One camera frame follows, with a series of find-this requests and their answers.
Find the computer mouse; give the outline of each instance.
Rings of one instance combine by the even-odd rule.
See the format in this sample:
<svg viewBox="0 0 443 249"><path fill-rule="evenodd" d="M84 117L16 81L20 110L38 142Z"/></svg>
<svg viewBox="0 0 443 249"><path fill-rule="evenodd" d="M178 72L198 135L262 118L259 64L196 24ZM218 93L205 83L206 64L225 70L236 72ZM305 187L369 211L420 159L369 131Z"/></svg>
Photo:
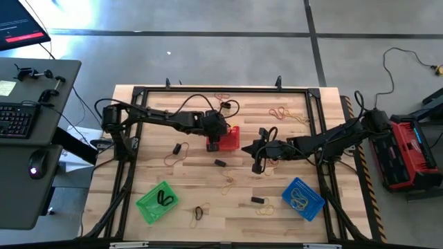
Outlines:
<svg viewBox="0 0 443 249"><path fill-rule="evenodd" d="M34 180L41 179L46 174L46 170L48 168L47 165L48 163L46 162L47 154L48 154L47 150L38 149L30 155L28 163L28 172L29 176L32 179Z"/></svg>

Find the computer keyboard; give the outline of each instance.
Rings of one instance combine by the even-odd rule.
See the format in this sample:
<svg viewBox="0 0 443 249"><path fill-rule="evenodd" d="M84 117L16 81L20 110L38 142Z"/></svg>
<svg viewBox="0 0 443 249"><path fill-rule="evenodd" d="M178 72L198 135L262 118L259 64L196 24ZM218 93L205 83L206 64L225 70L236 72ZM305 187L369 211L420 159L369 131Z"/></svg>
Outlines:
<svg viewBox="0 0 443 249"><path fill-rule="evenodd" d="M0 102L0 138L29 138L39 104Z"/></svg>

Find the red container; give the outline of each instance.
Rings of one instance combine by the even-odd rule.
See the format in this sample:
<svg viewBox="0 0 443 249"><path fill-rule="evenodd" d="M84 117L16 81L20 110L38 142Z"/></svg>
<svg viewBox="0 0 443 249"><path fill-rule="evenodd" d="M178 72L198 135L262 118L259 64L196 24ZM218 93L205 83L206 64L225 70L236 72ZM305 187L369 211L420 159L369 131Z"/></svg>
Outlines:
<svg viewBox="0 0 443 249"><path fill-rule="evenodd" d="M209 145L209 139L206 139L206 144ZM240 127L234 126L228 128L228 134L220 136L219 151L234 151L240 148Z"/></svg>

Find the desk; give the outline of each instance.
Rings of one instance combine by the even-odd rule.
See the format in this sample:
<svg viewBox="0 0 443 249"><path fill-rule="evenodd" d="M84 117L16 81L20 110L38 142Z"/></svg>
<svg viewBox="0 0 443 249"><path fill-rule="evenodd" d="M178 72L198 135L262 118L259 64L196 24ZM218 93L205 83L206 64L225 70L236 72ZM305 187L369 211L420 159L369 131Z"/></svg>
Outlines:
<svg viewBox="0 0 443 249"><path fill-rule="evenodd" d="M81 63L73 60L0 58L0 80L16 82L9 96L0 96L0 102L36 102L42 91L54 89L57 83L57 80L44 76L36 80L25 77L20 82L14 79L17 75L14 64L22 68L33 67L39 73L49 69L54 77L60 75L66 79L57 89L60 94L49 100L54 104L54 110L62 113ZM62 149L77 155L81 154L79 151L83 152L82 155L87 154L95 162L97 151L58 128L60 114L54 110L41 107L29 139L0 138L0 228L29 230L35 226L47 197L51 197L48 193ZM30 155L42 147L49 151L48 171L42 179L32 180L28 161Z"/></svg>
<svg viewBox="0 0 443 249"><path fill-rule="evenodd" d="M132 85L118 85L114 98L130 102ZM341 101L337 88L321 88L321 100L327 128L344 122ZM147 105L155 109L177 109L192 93L152 92ZM218 105L214 93L203 93L213 105ZM309 127L294 119L277 120L269 115L269 109L286 107L291 113L307 117L305 98L293 93L230 93L241 109L231 125L240 126L240 147L258 139L260 127L278 127L277 139L291 136L309 135ZM183 110L205 111L208 109L203 98L193 98ZM176 143L188 142L188 157L174 167L163 163ZM98 163L112 157L111 150L101 154ZM226 169L213 164L214 159L227 162ZM343 161L354 167L352 158L344 156ZM238 242L326 242L325 219L323 213L312 221L304 220L281 199L281 193L295 177L300 177L319 192L316 169L305 160L281 162L270 176L257 175L251 171L253 159L241 150L227 152L206 152L206 139L200 136L185 135L170 127L144 124L132 186L125 241L238 241ZM108 208L116 175L117 162L97 169L93 175L91 188L84 209L82 222L84 233L92 229ZM234 187L221 194L227 184L222 176L225 170L236 180ZM370 226L365 211L359 178L344 166L336 164L336 177L344 210L360 231L371 237ZM180 201L168 214L153 225L148 225L135 202L161 181L167 181ZM269 198L275 207L271 216L258 216L251 205L251 197ZM204 216L197 227L189 227L194 208L205 202ZM115 234L120 208L114 220ZM336 216L331 209L334 231L338 234Z"/></svg>

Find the gray desk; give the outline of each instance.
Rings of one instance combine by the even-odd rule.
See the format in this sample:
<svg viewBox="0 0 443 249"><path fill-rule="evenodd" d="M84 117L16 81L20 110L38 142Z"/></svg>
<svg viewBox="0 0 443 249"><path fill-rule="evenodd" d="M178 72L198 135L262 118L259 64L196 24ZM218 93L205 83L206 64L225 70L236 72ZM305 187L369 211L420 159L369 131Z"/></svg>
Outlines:
<svg viewBox="0 0 443 249"><path fill-rule="evenodd" d="M57 89L60 94L49 100L54 104L53 108L62 113L81 63L73 60L0 58L0 80L16 82L9 96L0 96L0 102L36 102L42 91L54 89L57 83L44 76L37 80L26 78L20 82L14 79L17 74L14 64L21 68L35 68L40 73L49 69L54 76L66 78L66 82ZM29 139L0 139L0 229L29 230L35 226L38 216L52 197L51 186L62 149L83 159L86 154L90 159L88 161L95 164L97 151L58 128L59 121L60 114L41 107ZM28 161L30 155L42 147L49 151L48 171L42 179L33 180L28 173Z"/></svg>

